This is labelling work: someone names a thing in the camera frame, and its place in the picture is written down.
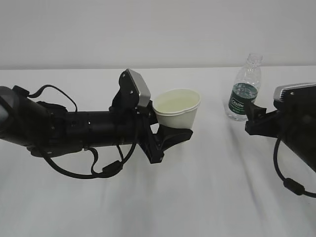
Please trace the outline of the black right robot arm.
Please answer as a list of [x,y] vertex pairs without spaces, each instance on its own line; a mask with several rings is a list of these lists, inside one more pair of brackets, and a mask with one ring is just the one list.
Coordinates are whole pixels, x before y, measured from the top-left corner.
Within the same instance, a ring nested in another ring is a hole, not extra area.
[[249,135],[280,138],[312,170],[316,169],[316,110],[311,105],[274,102],[275,111],[248,103],[245,111]]

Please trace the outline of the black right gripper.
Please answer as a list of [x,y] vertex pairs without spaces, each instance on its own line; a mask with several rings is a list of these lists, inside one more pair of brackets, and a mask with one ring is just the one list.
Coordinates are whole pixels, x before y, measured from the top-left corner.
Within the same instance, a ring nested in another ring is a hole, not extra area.
[[266,108],[259,107],[252,102],[245,104],[248,119],[245,131],[249,135],[287,138],[295,133],[296,110],[275,110],[269,113],[266,111]]

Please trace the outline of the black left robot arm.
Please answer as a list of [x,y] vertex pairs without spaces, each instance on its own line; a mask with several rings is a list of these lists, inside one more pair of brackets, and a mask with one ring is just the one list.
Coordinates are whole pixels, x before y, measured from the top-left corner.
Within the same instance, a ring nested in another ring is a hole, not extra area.
[[0,88],[0,96],[14,110],[22,125],[1,108],[0,137],[2,140],[27,148],[39,157],[42,148],[54,158],[87,148],[136,143],[150,163],[160,163],[164,151],[190,140],[193,132],[187,128],[157,123],[152,104],[138,106],[138,100],[119,91],[108,111],[69,112],[64,106],[29,99],[26,90]]

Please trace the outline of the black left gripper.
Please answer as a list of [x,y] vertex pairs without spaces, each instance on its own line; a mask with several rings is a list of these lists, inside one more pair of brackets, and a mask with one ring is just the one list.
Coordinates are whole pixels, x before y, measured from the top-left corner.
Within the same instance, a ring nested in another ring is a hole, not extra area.
[[160,163],[164,157],[164,151],[190,140],[193,134],[191,129],[172,128],[162,124],[158,127],[158,133],[153,133],[151,125],[157,124],[158,120],[152,100],[146,107],[128,108],[123,104],[122,96],[118,93],[109,109],[115,116],[116,129],[125,125],[125,132],[129,131],[132,134],[131,147],[125,156],[117,144],[122,163],[126,163],[130,159],[137,145],[140,146],[151,164]]

